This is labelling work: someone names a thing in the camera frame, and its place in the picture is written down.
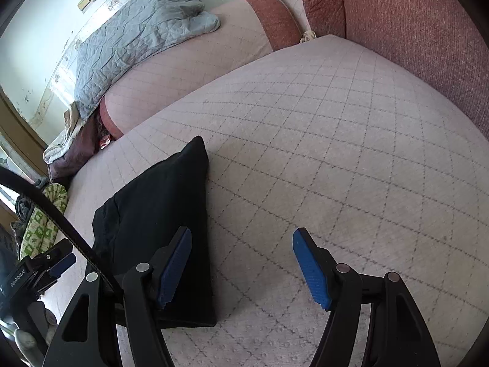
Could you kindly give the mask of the red upholstered headboard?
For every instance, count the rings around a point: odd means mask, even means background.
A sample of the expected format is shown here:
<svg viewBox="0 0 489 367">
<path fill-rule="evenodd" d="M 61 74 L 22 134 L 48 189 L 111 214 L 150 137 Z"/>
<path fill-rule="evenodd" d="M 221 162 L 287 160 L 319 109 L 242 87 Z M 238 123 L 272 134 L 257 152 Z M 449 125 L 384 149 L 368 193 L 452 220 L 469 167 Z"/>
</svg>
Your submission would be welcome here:
<svg viewBox="0 0 489 367">
<path fill-rule="evenodd" d="M 458 0 L 303 0 L 310 28 L 395 62 L 488 133 L 488 45 Z"/>
</svg>

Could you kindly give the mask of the pink bolster pillow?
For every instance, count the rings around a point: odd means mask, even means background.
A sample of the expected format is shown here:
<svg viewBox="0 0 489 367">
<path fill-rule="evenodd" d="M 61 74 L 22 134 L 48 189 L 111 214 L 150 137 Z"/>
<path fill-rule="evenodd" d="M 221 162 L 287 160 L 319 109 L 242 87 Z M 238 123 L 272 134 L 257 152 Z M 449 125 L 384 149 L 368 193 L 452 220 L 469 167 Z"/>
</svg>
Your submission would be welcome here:
<svg viewBox="0 0 489 367">
<path fill-rule="evenodd" d="M 302 34 L 281 0 L 234 0 L 212 9 L 219 28 L 145 59 L 110 86 L 99 105 L 112 138 L 232 70 L 298 44 Z"/>
</svg>

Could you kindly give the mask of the dark purple blanket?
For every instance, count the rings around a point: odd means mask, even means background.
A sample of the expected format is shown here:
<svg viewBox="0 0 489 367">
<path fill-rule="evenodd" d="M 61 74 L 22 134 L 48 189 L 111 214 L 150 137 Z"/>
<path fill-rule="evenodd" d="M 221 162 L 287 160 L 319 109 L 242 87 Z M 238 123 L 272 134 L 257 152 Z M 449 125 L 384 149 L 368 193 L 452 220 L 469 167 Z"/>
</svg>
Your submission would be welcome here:
<svg viewBox="0 0 489 367">
<path fill-rule="evenodd" d="M 99 151 L 100 139 L 104 135 L 105 126 L 101 123 L 99 110 L 95 110 L 65 155 L 48 166 L 50 181 L 62 183 L 72 180 L 87 161 Z"/>
</svg>

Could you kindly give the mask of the red white small pouch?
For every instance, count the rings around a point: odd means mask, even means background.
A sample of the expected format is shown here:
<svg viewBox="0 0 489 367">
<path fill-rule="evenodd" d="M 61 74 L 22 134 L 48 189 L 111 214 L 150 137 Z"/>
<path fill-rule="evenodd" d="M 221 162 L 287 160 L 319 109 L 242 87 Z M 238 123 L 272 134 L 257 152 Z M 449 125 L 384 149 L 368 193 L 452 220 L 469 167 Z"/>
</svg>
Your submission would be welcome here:
<svg viewBox="0 0 489 367">
<path fill-rule="evenodd" d="M 108 147 L 111 141 L 112 138 L 109 134 L 104 135 L 102 138 L 99 139 L 99 149 L 100 150 L 105 149 L 105 147 Z"/>
</svg>

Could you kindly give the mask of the cream folded cloth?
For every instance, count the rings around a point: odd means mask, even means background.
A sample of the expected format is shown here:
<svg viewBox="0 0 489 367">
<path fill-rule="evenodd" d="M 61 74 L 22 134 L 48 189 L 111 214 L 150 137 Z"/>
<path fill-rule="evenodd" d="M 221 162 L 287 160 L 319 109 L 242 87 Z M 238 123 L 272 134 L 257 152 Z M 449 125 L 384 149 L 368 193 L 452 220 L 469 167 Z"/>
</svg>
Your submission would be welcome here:
<svg viewBox="0 0 489 367">
<path fill-rule="evenodd" d="M 86 124 L 81 118 L 76 102 L 70 104 L 64 114 L 64 128 L 53 142 L 44 150 L 43 160 L 46 164 L 52 164 L 58 158 L 63 157 L 70 149 L 78 133 Z"/>
</svg>

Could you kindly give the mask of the green patterned quilt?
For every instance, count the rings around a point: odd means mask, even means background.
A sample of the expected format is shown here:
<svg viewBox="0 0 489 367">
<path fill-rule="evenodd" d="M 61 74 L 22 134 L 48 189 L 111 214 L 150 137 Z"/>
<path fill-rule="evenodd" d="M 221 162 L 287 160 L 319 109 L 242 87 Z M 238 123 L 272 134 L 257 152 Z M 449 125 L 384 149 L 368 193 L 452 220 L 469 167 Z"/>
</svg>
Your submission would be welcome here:
<svg viewBox="0 0 489 367">
<path fill-rule="evenodd" d="M 44 196 L 64 214 L 68 202 L 68 193 L 59 183 L 47 185 L 42 191 Z M 19 259 L 36 257 L 47 252 L 56 242 L 57 226 L 37 206 L 27 221 L 27 228 L 22 238 Z"/>
</svg>

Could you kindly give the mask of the pink quilted mattress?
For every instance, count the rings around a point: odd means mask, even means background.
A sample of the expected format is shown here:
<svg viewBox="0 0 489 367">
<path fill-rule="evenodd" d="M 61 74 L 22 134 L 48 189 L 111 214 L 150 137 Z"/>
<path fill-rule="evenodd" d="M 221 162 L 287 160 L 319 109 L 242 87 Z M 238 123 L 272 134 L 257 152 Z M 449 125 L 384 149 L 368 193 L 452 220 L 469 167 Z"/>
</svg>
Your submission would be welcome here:
<svg viewBox="0 0 489 367">
<path fill-rule="evenodd" d="M 195 136 L 218 323 L 164 335 L 179 366 L 305 366 L 326 326 L 292 233 L 358 272 L 396 271 L 444 366 L 488 318 L 488 142 L 438 91 L 353 42 L 279 50 L 181 98 L 91 159 L 65 215 L 97 208 Z"/>
</svg>

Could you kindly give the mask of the dark grey clothing pile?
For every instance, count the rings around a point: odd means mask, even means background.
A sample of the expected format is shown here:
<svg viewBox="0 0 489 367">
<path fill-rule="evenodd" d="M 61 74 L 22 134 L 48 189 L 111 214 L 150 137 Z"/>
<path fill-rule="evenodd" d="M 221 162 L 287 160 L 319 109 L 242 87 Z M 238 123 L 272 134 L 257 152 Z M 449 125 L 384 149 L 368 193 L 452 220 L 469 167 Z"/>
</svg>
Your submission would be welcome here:
<svg viewBox="0 0 489 367">
<path fill-rule="evenodd" d="M 34 205 L 32 201 L 25 195 L 19 195 L 15 204 L 18 220 L 11 223 L 11 228 L 14 231 L 17 239 L 24 235 L 28 221 L 33 213 L 33 209 Z"/>
</svg>

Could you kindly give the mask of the black pants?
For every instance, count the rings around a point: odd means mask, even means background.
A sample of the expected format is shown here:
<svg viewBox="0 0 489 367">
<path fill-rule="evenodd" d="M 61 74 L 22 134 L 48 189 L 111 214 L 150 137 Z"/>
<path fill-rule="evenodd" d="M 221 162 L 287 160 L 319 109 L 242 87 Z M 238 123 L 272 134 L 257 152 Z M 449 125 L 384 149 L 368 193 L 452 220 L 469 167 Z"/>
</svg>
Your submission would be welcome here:
<svg viewBox="0 0 489 367">
<path fill-rule="evenodd" d="M 207 231 L 209 159 L 202 137 L 130 181 L 94 213 L 93 250 L 113 275 L 122 275 L 169 245 L 177 230 L 191 231 L 191 252 L 163 328 L 216 323 Z"/>
</svg>

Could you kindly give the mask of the grey quilted blanket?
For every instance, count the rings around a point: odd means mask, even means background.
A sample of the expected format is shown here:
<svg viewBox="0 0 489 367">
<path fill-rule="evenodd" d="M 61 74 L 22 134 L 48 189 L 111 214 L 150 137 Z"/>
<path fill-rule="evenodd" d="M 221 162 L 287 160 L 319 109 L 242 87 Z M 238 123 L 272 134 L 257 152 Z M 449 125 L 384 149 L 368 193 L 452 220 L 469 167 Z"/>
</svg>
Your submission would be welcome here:
<svg viewBox="0 0 489 367">
<path fill-rule="evenodd" d="M 79 117 L 91 116 L 111 85 L 134 65 L 219 27 L 220 19 L 201 0 L 130 0 L 78 48 L 74 100 Z"/>
</svg>

